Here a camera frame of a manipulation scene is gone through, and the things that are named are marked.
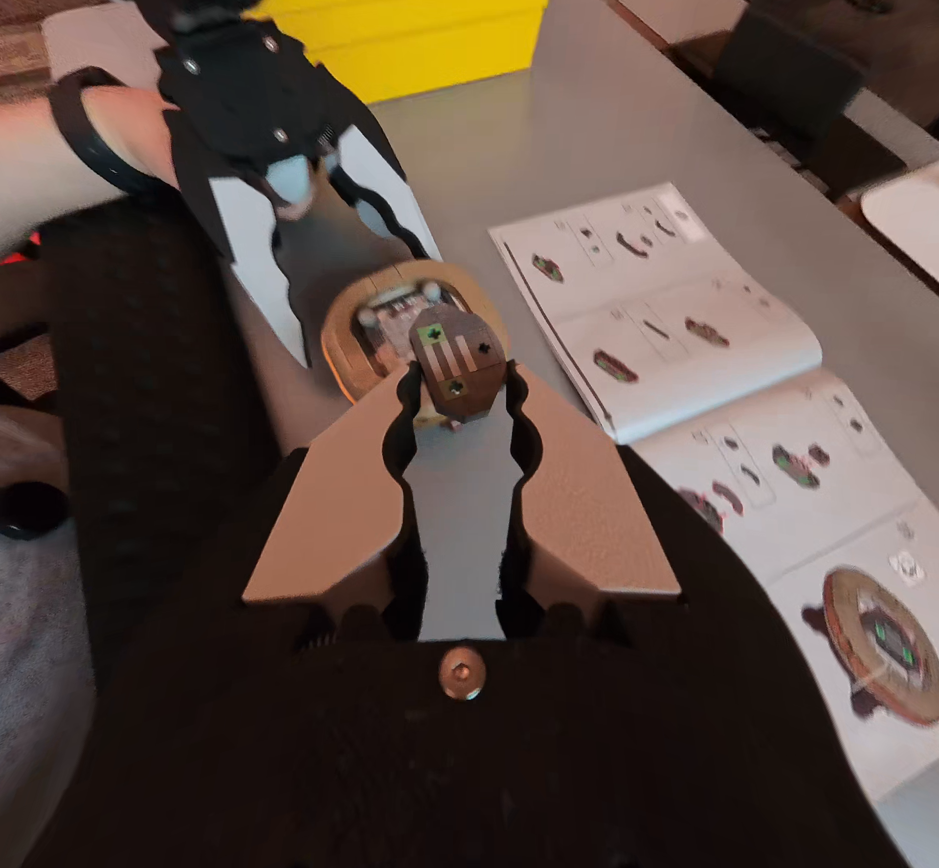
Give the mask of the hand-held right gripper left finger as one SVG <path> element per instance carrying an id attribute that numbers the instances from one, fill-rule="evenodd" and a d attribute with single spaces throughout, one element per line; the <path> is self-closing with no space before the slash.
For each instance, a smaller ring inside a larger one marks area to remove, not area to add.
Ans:
<path id="1" fill-rule="evenodd" d="M 399 368 L 314 439 L 242 593 L 251 606 L 308 604 L 335 626 L 376 610 L 418 635 L 428 566 L 405 472 L 417 453 L 422 373 Z"/>

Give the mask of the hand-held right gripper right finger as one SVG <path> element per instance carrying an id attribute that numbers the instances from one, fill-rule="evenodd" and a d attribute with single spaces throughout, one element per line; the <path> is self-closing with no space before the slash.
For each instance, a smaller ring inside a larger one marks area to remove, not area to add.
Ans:
<path id="1" fill-rule="evenodd" d="M 519 469 L 500 562 L 500 627 L 534 637 L 555 609 L 587 629 L 633 602 L 682 588 L 613 439 L 531 369 L 504 386 Z"/>

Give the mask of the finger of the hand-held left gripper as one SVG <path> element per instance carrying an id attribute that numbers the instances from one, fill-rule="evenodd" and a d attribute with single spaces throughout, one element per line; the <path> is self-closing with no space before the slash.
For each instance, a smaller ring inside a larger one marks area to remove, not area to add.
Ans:
<path id="1" fill-rule="evenodd" d="M 374 234 L 397 239 L 417 260 L 442 260 L 405 177 L 356 125 L 339 135 L 329 154 L 329 182 Z"/>
<path id="2" fill-rule="evenodd" d="M 311 165 L 293 156 L 268 166 L 256 189 L 236 176 L 208 181 L 231 252 L 231 269 L 270 331 L 302 369 L 309 359 L 289 280 L 274 253 L 278 216 L 303 216 L 313 201 Z"/>

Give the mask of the tan round brick pot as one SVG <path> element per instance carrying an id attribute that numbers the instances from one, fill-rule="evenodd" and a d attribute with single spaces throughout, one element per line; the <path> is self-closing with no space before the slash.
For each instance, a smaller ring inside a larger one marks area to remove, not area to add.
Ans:
<path id="1" fill-rule="evenodd" d="M 479 314 L 497 333 L 507 361 L 511 345 L 499 312 L 464 269 L 432 260 L 406 261 L 368 275 L 346 287 L 332 303 L 321 329 L 321 346 L 344 394 L 357 402 L 398 369 L 416 361 L 408 334 L 417 316 L 438 303 Z M 432 405 L 424 377 L 419 427 L 460 429 Z"/>

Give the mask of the brown brick plate insert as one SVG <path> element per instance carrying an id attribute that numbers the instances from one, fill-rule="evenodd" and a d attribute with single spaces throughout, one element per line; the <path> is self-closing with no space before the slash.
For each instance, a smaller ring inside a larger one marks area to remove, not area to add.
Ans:
<path id="1" fill-rule="evenodd" d="M 507 358 L 479 314 L 438 303 L 417 316 L 408 338 L 440 416 L 466 425 L 489 415 L 506 380 Z"/>

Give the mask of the grey desk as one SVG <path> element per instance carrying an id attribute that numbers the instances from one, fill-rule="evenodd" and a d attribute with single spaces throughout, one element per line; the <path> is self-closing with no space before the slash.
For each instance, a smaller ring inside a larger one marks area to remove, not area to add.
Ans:
<path id="1" fill-rule="evenodd" d="M 487 228 L 674 182 L 722 246 L 819 337 L 937 505 L 937 294 L 793 174 L 604 0 L 549 0 L 524 73 L 380 104 L 442 253 L 496 302 L 516 356 L 582 416 Z M 430 568 L 420 639 L 502 639 L 493 601 L 518 469 L 499 403 L 419 437 Z"/>

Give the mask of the person's left hand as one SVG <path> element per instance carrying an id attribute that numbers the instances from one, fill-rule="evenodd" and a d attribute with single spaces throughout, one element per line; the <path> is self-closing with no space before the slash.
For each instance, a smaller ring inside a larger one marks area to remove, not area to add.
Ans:
<path id="1" fill-rule="evenodd" d="M 87 89 L 84 108 L 104 143 L 125 163 L 179 189 L 165 111 L 178 108 L 156 90 L 125 86 Z"/>

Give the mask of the black wristband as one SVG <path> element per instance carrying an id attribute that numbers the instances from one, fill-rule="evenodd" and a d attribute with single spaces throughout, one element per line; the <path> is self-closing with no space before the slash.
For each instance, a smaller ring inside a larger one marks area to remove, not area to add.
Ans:
<path id="1" fill-rule="evenodd" d="M 104 143 L 89 122 L 83 104 L 84 92 L 99 86 L 131 87 L 100 67 L 88 66 L 63 76 L 50 88 L 48 100 L 53 121 L 67 145 L 88 169 L 123 194 L 155 194 L 161 192 L 164 187 L 171 187 L 125 163 Z"/>

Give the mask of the yellow plastic bin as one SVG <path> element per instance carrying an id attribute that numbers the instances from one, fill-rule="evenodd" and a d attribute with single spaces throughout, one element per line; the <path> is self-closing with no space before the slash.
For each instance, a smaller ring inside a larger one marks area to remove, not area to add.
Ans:
<path id="1" fill-rule="evenodd" d="M 359 99 L 379 102 L 531 67 L 549 0 L 263 0 Z"/>

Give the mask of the open instruction booklet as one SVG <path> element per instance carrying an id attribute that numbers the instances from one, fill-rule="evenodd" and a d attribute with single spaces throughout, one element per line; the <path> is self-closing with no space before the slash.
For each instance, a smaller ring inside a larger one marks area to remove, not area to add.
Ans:
<path id="1" fill-rule="evenodd" d="M 664 183 L 489 234 L 594 419 L 768 592 L 878 802 L 937 762 L 937 508 Z"/>

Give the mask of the black round plug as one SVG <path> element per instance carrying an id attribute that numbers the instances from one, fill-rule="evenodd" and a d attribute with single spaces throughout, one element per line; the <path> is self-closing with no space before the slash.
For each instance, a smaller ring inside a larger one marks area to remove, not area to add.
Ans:
<path id="1" fill-rule="evenodd" d="M 39 481 L 9 484 L 1 489 L 1 535 L 30 541 L 55 531 L 69 516 L 67 495 Z"/>

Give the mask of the person's grey printed shirt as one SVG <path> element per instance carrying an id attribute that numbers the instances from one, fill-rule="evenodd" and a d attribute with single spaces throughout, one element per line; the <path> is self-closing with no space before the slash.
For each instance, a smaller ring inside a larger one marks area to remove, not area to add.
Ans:
<path id="1" fill-rule="evenodd" d="M 1 865 L 21 866 L 70 783 L 95 704 L 74 521 L 2 538 Z"/>

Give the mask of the dark box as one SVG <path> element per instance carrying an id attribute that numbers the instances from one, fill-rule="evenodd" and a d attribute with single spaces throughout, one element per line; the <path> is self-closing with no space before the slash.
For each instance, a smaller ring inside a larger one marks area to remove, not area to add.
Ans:
<path id="1" fill-rule="evenodd" d="M 748 7 L 719 53 L 715 98 L 751 130 L 804 161 L 843 116 L 867 69 Z"/>

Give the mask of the white document stand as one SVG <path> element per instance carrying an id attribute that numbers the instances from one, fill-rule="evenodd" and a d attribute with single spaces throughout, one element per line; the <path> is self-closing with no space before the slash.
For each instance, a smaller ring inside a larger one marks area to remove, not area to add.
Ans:
<path id="1" fill-rule="evenodd" d="M 860 197 L 867 222 L 933 280 L 938 280 L 938 163 L 908 171 Z"/>

